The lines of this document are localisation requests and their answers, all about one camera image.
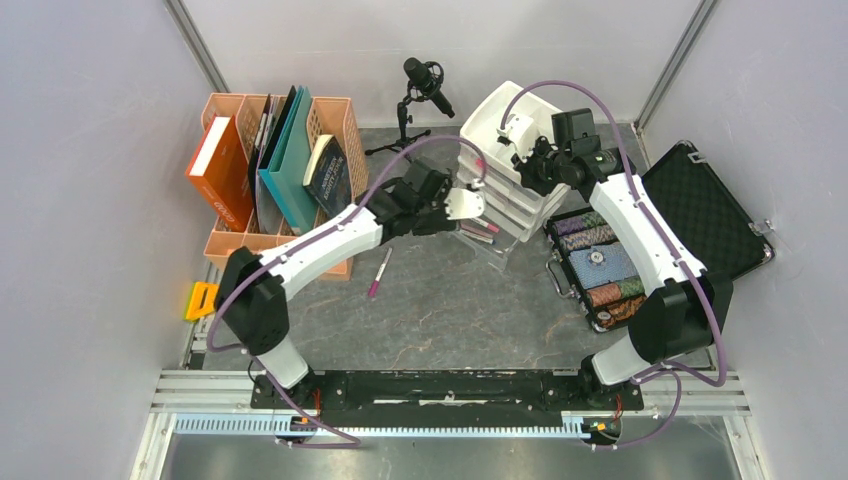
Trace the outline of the white plastic drawer unit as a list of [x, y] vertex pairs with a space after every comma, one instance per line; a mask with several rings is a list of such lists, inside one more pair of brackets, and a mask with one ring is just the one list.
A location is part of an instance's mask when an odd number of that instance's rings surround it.
[[535, 94], [519, 96], [522, 87], [506, 81], [496, 88], [470, 115], [460, 128], [460, 136], [481, 149], [485, 160], [472, 150], [463, 149], [458, 156], [457, 177], [470, 183], [481, 169], [486, 169], [481, 195], [485, 198], [484, 213], [478, 217], [500, 228], [494, 233], [495, 244], [487, 245], [457, 234], [459, 240], [472, 247], [475, 254], [498, 270], [504, 270], [514, 248], [527, 242], [544, 221], [562, 205], [568, 187], [559, 185], [547, 196], [540, 196], [520, 184], [513, 169], [512, 147], [497, 141], [499, 127], [504, 127], [510, 114], [530, 116], [537, 123], [539, 137], [553, 139], [552, 115], [559, 109]]

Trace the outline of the pink thin pen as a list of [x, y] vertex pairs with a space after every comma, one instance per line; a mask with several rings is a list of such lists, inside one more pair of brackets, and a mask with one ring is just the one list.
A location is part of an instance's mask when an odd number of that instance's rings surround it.
[[490, 232], [489, 230], [483, 229], [483, 228], [478, 228], [478, 227], [473, 226], [473, 225], [466, 225], [466, 224], [461, 223], [460, 228], [463, 231], [472, 233], [474, 235], [478, 235], [480, 237], [486, 237], [486, 238], [493, 238], [494, 237], [494, 233]]

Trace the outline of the clear barrel pen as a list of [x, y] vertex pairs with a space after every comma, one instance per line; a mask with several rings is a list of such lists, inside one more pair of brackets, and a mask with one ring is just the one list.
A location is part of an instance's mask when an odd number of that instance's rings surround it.
[[472, 232], [472, 231], [468, 231], [468, 230], [460, 230], [459, 233], [466, 238], [469, 238], [469, 239], [477, 241], [477, 242], [481, 242], [483, 244], [487, 244], [487, 245], [494, 245], [495, 244], [495, 239], [493, 237], [481, 235], [481, 234], [478, 234], [478, 233], [475, 233], [475, 232]]

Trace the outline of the peach plastic file organizer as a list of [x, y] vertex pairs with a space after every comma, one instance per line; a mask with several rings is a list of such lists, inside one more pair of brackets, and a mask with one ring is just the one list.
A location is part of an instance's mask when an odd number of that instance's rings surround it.
[[348, 160], [351, 198], [368, 185], [368, 168], [353, 102], [347, 97], [314, 97], [305, 87], [287, 94], [214, 93], [201, 121], [231, 117], [250, 161], [254, 201], [248, 226], [232, 230], [219, 219], [212, 228], [204, 255], [222, 270], [234, 250], [253, 252], [282, 246], [328, 220], [328, 215], [303, 186], [307, 163], [316, 140], [333, 136]]

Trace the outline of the magenta marker pen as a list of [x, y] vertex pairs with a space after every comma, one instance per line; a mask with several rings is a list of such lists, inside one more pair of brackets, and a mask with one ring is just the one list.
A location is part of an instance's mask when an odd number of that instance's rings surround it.
[[391, 259], [392, 253], [393, 253], [393, 248], [389, 247], [388, 250], [385, 253], [385, 256], [384, 256], [378, 270], [377, 270], [375, 278], [374, 278], [372, 284], [369, 287], [369, 290], [367, 292], [368, 298], [374, 298], [377, 295], [377, 291], [379, 289], [379, 286], [380, 286], [382, 277], [384, 275], [384, 272], [385, 272], [385, 270], [388, 266], [388, 263]]

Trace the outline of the dark blue hardcover book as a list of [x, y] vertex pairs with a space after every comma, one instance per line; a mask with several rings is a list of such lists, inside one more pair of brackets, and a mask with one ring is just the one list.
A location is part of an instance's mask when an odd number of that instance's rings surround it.
[[334, 135], [317, 137], [302, 185], [328, 218], [339, 215], [351, 203], [348, 159]]

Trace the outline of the orange book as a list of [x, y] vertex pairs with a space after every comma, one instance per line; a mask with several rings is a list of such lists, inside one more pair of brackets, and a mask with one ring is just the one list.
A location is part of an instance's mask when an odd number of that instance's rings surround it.
[[232, 116], [216, 116], [186, 168], [185, 177], [226, 226], [244, 232], [253, 212], [248, 160]]

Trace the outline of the pink white marker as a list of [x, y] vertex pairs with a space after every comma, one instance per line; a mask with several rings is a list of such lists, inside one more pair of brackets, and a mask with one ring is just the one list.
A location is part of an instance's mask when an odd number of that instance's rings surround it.
[[490, 232], [498, 233], [500, 231], [500, 228], [497, 225], [489, 223], [489, 222], [482, 220], [480, 218], [472, 218], [472, 221], [475, 222], [476, 224], [482, 226], [483, 228], [485, 228], [486, 230], [488, 230]]

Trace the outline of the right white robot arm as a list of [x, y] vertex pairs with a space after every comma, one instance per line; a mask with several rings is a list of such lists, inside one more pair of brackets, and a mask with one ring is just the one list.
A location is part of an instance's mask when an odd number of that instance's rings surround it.
[[590, 359], [590, 373], [577, 382], [580, 400], [602, 408], [627, 380], [647, 381], [660, 371], [680, 369], [676, 359], [714, 346], [718, 377], [726, 381], [722, 327], [733, 293], [730, 278], [711, 273], [677, 238], [643, 187], [622, 144], [604, 149], [592, 112], [578, 109], [551, 117], [552, 138], [533, 118], [506, 114], [502, 143], [524, 187], [547, 194], [564, 184], [578, 192], [614, 231], [633, 262], [646, 296], [627, 324], [627, 334]]

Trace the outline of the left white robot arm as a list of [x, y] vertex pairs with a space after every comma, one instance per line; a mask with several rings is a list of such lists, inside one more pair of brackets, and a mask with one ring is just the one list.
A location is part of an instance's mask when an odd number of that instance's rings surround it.
[[331, 267], [406, 235], [454, 231], [463, 219], [483, 213], [480, 182], [464, 188], [453, 175], [423, 160], [401, 177], [372, 186], [321, 226], [281, 246], [228, 257], [215, 298], [216, 323], [225, 323], [244, 349], [276, 383], [290, 407], [314, 394], [310, 367], [289, 337], [288, 303]]

